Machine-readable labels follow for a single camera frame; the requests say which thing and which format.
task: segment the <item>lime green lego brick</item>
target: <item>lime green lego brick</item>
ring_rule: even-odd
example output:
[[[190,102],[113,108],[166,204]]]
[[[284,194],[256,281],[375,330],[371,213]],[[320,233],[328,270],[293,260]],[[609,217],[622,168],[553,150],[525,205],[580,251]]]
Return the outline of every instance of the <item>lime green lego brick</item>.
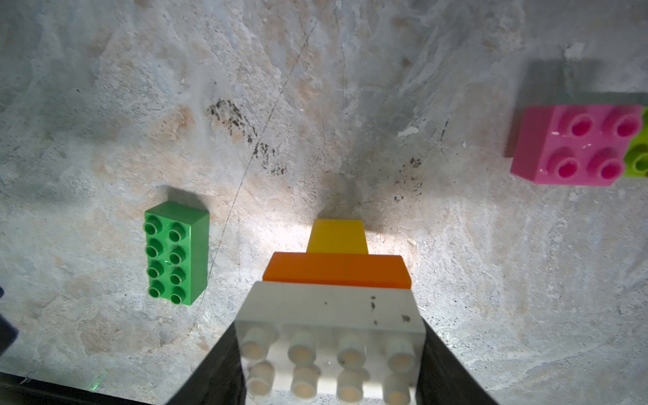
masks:
[[[149,295],[191,305],[207,287],[209,213],[167,201],[144,221]]]
[[[625,177],[648,177],[648,108],[643,108],[643,128],[628,145],[623,158]]]

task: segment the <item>dark stain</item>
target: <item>dark stain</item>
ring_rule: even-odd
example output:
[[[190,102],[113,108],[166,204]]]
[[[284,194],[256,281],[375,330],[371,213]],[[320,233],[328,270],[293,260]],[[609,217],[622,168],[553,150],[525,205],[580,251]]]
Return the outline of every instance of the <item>dark stain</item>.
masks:
[[[448,118],[446,120],[446,124],[443,126],[443,131],[441,131],[441,137],[439,138],[439,143],[443,140],[443,136],[445,135],[445,130],[448,128],[448,122],[450,122],[450,119]]]
[[[279,151],[275,148],[270,148],[267,143],[259,141],[259,134],[257,133],[254,125],[249,123],[248,118],[241,112],[241,109],[232,100],[218,99],[214,104],[207,107],[205,115],[211,118],[212,123],[217,122],[222,124],[229,131],[231,137],[236,137],[234,140],[245,139],[248,145],[254,145],[252,157],[261,160],[261,167],[270,169],[270,173],[275,176],[280,176],[288,172],[288,168],[284,164],[273,163],[270,164],[271,153],[272,157],[277,157]]]
[[[215,104],[207,107],[205,115],[210,117],[213,122],[223,124],[229,131],[230,136],[233,136],[233,127],[236,126],[242,132],[242,138],[247,139],[249,144],[254,142],[254,138],[257,137],[254,126],[250,125],[248,118],[241,113],[240,108],[231,100],[219,99]]]
[[[252,156],[255,156],[257,159],[261,156],[261,167],[268,168],[268,163],[270,162],[270,155],[268,155],[268,144],[260,142],[254,147],[254,152]]]
[[[280,166],[279,165],[279,166],[276,166],[274,169],[272,169],[270,171],[270,173],[274,174],[275,176],[278,176],[279,174],[284,174],[287,171],[288,171],[288,169],[286,168],[286,166]]]

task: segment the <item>green stud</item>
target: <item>green stud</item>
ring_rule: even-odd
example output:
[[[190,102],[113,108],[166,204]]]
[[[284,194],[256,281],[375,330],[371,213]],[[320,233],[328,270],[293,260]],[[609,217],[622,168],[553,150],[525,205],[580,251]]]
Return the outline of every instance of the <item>green stud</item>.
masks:
[[[153,260],[146,269],[146,273],[152,279],[157,279],[162,275],[162,273],[164,273],[164,267],[162,267],[162,264],[160,264],[160,262],[158,262],[157,260]]]
[[[180,283],[182,283],[186,278],[187,275],[185,274],[185,272],[180,267],[176,267],[173,269],[168,279],[171,282],[171,284],[177,286]]]
[[[171,263],[173,264],[180,264],[182,263],[183,260],[187,258],[187,255],[185,254],[185,251],[182,250],[181,247],[177,247],[171,251],[171,253],[168,254],[169,260],[171,260]]]
[[[171,242],[175,243],[183,240],[186,235],[185,228],[177,222],[173,224],[171,230],[168,232],[168,238],[171,239]]]
[[[187,298],[187,294],[185,294],[185,291],[180,288],[180,287],[174,287],[173,291],[171,292],[171,302],[174,304],[180,304],[182,301]]]
[[[149,257],[158,257],[162,254],[162,244],[157,239],[151,239],[146,245],[146,255]]]
[[[156,217],[150,215],[146,218],[146,222],[144,223],[144,232],[146,232],[147,235],[155,235],[161,230],[162,224]]]
[[[161,282],[159,281],[154,281],[151,283],[151,286],[148,287],[148,295],[150,295],[153,298],[158,298],[162,294],[164,294],[164,285],[162,285]]]

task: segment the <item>concrete floor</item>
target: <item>concrete floor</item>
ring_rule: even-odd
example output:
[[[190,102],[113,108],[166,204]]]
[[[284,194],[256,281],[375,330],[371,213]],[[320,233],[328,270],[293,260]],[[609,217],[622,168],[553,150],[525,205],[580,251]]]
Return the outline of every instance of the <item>concrete floor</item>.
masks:
[[[644,0],[1,2],[0,370],[162,404],[319,215],[501,404],[648,403],[648,181],[508,158],[525,105],[648,105],[647,34]],[[211,212],[191,307],[146,294],[168,198]]]

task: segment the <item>dirt spot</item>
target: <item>dirt spot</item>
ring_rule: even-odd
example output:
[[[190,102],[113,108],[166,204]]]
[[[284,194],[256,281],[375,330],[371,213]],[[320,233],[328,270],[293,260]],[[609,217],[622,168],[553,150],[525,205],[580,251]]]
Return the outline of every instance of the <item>dirt spot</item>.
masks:
[[[191,108],[180,105],[153,127],[150,136],[157,141],[177,142],[195,127],[196,120]]]
[[[66,281],[63,291],[74,298],[95,297],[100,293],[97,281],[86,275],[76,276]]]
[[[209,345],[207,344],[207,340],[205,340],[204,336],[200,336],[200,340],[198,341],[198,347],[205,352],[209,351]]]
[[[297,81],[297,91],[305,102],[310,102],[319,95],[319,90],[311,85],[312,79],[300,79]]]
[[[491,51],[494,51],[495,49],[497,49],[497,45],[495,45],[495,44],[493,43],[493,41],[491,41],[491,40],[483,40],[483,41],[481,42],[481,46],[483,46],[483,47],[485,47],[486,49],[489,49],[489,50],[491,50]]]
[[[151,0],[135,0],[135,5],[142,9],[147,9],[151,7]]]
[[[64,262],[63,259],[61,259],[59,256],[56,256],[56,255],[55,255],[55,256],[52,256],[52,260],[54,261],[54,265],[55,265],[56,267],[63,267],[63,266],[65,266],[65,262]]]
[[[391,19],[391,26],[394,28],[409,28],[410,19],[405,17],[394,17]]]
[[[112,352],[123,332],[118,324],[101,315],[81,321],[78,329],[86,354]]]

